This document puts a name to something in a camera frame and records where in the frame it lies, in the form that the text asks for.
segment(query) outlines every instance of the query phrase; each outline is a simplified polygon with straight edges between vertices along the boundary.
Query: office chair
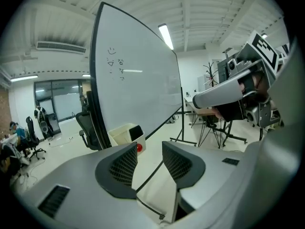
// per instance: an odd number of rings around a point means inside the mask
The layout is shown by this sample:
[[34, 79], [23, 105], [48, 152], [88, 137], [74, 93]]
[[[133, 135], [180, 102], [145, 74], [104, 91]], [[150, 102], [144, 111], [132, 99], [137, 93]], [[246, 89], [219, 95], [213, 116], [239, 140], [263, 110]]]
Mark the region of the office chair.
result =
[[91, 150], [102, 150], [91, 121], [90, 113], [80, 112], [76, 114], [76, 120], [82, 128], [79, 134], [82, 137], [86, 147], [90, 148]]
[[33, 120], [30, 117], [27, 117], [26, 122], [28, 124], [28, 130], [29, 130], [29, 135], [30, 135], [30, 137], [29, 137], [30, 141], [28, 141], [28, 146], [30, 148], [34, 149], [34, 152], [32, 153], [29, 160], [31, 160], [34, 155], [39, 160], [40, 158], [38, 158], [37, 153], [39, 153], [39, 152], [45, 152], [46, 153], [47, 151], [45, 151], [42, 148], [36, 149], [36, 146], [39, 144], [39, 139], [37, 138], [37, 136], [35, 135], [35, 132], [34, 132]]

